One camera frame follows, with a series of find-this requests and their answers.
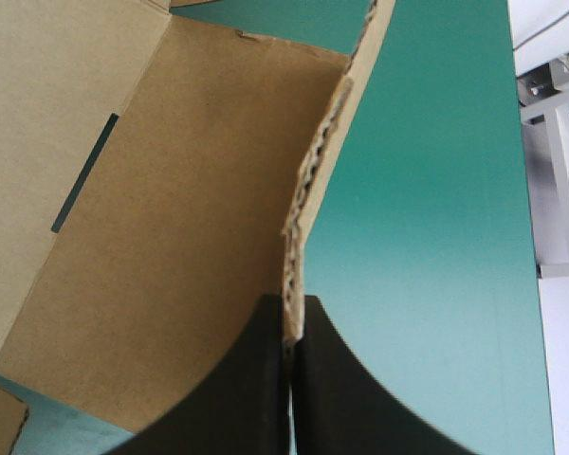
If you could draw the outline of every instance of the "white wall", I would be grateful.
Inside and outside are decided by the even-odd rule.
[[[557,455],[569,455],[569,278],[540,280]]]

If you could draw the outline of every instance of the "corrugated cardboard edge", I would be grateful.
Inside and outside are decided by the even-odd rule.
[[[12,453],[28,417],[28,405],[0,387],[0,455]]]
[[[283,231],[286,238],[283,270],[284,341],[287,343],[293,343],[303,336],[305,242],[373,71],[394,5],[395,0],[372,0],[350,64],[298,172],[298,182]]]

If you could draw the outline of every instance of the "cardboard box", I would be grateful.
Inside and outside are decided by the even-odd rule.
[[[262,295],[282,288],[302,335],[303,244],[394,6],[348,56],[168,3],[0,2],[0,374],[132,431]],[[0,392],[10,434],[24,416]]]

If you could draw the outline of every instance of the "white metal frame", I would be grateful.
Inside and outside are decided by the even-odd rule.
[[[543,117],[569,253],[569,90],[521,109],[523,123]],[[541,264],[541,277],[567,277],[568,264]]]

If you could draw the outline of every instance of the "teal surface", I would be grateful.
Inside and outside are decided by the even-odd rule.
[[[0,387],[29,406],[28,421],[12,455],[100,455],[132,436],[1,375]]]
[[[223,0],[194,18],[347,51],[365,0]],[[505,0],[398,0],[306,250],[352,350],[486,454],[551,454]]]

